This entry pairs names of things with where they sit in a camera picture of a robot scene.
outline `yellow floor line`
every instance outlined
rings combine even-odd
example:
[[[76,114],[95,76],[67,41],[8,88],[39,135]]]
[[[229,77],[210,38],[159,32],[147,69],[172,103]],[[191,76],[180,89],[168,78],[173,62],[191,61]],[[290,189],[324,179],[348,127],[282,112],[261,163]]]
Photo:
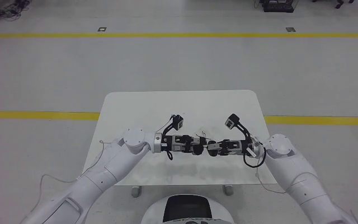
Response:
[[[0,111],[0,119],[98,120],[100,113],[56,111]],[[266,124],[358,125],[351,116],[265,116]]]
[[[265,116],[266,124],[358,125],[351,116]]]
[[[0,119],[98,120],[100,113],[56,111],[0,111]]]
[[[358,38],[358,33],[118,33],[118,34],[0,34],[0,38]]]

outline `concrete floor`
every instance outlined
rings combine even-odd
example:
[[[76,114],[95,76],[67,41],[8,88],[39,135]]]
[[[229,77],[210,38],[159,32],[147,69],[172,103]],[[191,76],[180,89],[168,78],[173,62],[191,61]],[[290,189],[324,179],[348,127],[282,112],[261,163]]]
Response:
[[[301,0],[292,14],[263,13],[248,0],[33,1],[1,33],[358,32],[358,4]],[[357,116],[356,39],[0,39],[0,110],[99,112],[114,91],[251,89],[264,115]],[[96,122],[0,120],[0,223],[19,223],[43,173],[74,179]],[[313,164],[343,209],[358,213],[358,127],[269,125]],[[44,198],[64,189],[50,179]],[[236,223],[309,223],[288,195],[259,185],[151,186],[140,198],[109,189],[86,223],[139,223],[162,197],[198,193],[225,205]]]

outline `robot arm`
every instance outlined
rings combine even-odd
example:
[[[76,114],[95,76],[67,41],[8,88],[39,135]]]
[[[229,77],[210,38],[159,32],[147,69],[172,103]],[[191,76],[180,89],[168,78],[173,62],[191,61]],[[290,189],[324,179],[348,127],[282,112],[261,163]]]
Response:
[[[127,176],[150,150],[150,145],[153,146],[152,142],[153,136],[145,137],[141,129],[129,129],[123,138],[104,148],[96,162],[74,184],[38,206],[22,223],[83,224],[94,202]]]
[[[267,149],[268,169],[311,223],[356,223],[331,201],[311,164],[286,136],[276,134],[263,146]]]

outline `cable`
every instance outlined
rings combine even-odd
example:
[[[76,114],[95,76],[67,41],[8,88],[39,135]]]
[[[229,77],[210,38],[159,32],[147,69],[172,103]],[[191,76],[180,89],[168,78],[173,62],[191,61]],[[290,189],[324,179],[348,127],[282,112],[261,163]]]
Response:
[[[26,11],[32,0],[15,0],[12,4],[0,10],[0,18],[6,21],[18,20],[22,11]]]
[[[170,160],[173,160],[173,154],[172,154],[172,152],[169,151],[169,150],[166,150],[166,151],[167,151],[167,156],[168,156],[168,158],[169,158]]]
[[[169,121],[168,121],[165,125],[163,125],[161,128],[159,128],[158,130],[156,130],[156,133],[159,132],[160,130],[162,130],[162,129],[171,121],[172,118],[173,118],[173,116],[171,116],[171,117],[169,118]]]
[[[303,175],[303,174],[310,174],[310,175],[314,176],[314,177],[321,183],[320,179],[319,179],[316,175],[312,174],[311,172],[302,172],[302,173],[300,173],[299,175],[297,175],[295,178],[293,178],[293,180],[291,181],[291,183],[290,183],[288,189],[289,189],[291,186],[293,186],[293,183],[296,181],[296,179],[297,179],[298,177],[300,177],[301,175]],[[286,193],[287,193],[287,191],[277,192],[277,191],[275,191],[275,190],[267,189],[267,188],[263,185],[263,183],[262,183],[262,181],[261,181],[261,179],[260,179],[260,176],[259,176],[259,174],[258,174],[258,167],[256,168],[255,177],[258,178],[258,181],[260,182],[260,184],[262,185],[262,187],[263,187],[265,190],[268,190],[268,191],[270,191],[270,192],[274,192],[274,193],[277,193],[277,194],[286,194]]]
[[[259,168],[259,167],[262,166],[262,164],[265,162],[266,154],[267,154],[266,148],[264,147],[264,148],[263,148],[263,158],[262,158],[261,163],[258,164],[258,162],[257,162],[257,165],[256,165],[256,166],[252,166],[252,165],[250,165],[250,164],[248,164],[248,163],[246,162],[246,157],[245,157],[246,153],[244,153],[244,154],[243,154],[244,164],[245,164],[246,166],[248,166],[248,167],[251,167],[251,168]]]
[[[86,172],[87,172],[89,169],[91,169],[92,167],[94,167],[94,166],[99,162],[99,160],[101,159],[101,157],[102,157],[102,155],[103,155],[103,151],[105,150],[105,144],[110,144],[110,142],[103,142],[102,140],[100,140],[100,143],[102,144],[102,151],[101,151],[101,154],[100,154],[98,160],[97,160],[92,166],[90,166],[89,168],[87,168],[87,169],[86,169],[80,176],[78,176],[75,180],[71,180],[71,181],[61,180],[61,179],[56,178],[56,177],[54,177],[54,176],[52,176],[52,175],[49,175],[49,174],[44,174],[44,175],[41,176],[41,180],[40,180],[40,195],[39,195],[39,198],[37,199],[37,202],[36,202],[35,206],[31,209],[31,211],[21,220],[20,224],[22,224],[23,221],[29,216],[29,214],[30,214],[31,212],[33,212],[33,211],[36,209],[36,207],[39,205],[40,200],[41,200],[41,196],[42,196],[42,191],[43,191],[43,190],[42,190],[42,186],[43,186],[44,177],[48,176],[48,177],[50,177],[50,178],[52,178],[52,179],[55,179],[55,180],[57,180],[57,181],[59,181],[59,182],[62,182],[62,183],[74,183],[74,182],[76,182],[76,181],[79,180],[84,174],[86,174]]]

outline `white table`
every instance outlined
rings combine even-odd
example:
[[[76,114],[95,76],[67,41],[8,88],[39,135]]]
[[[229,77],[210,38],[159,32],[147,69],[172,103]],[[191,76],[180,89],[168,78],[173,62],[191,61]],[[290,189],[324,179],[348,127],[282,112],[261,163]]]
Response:
[[[180,114],[184,124],[178,132],[173,129],[168,134],[193,136],[204,128],[216,141],[244,139],[239,130],[229,130],[224,125],[232,113],[259,140],[269,137],[256,94],[250,90],[110,93],[105,98],[84,170],[102,150],[100,140],[111,142],[132,127],[155,132],[171,114]],[[204,150],[200,156],[173,153],[173,157],[171,161],[165,152],[148,152],[117,185],[259,184],[256,169],[246,166],[242,156],[210,157]],[[251,158],[248,162],[256,164],[257,160]],[[263,183],[276,183],[266,165],[258,170]]]

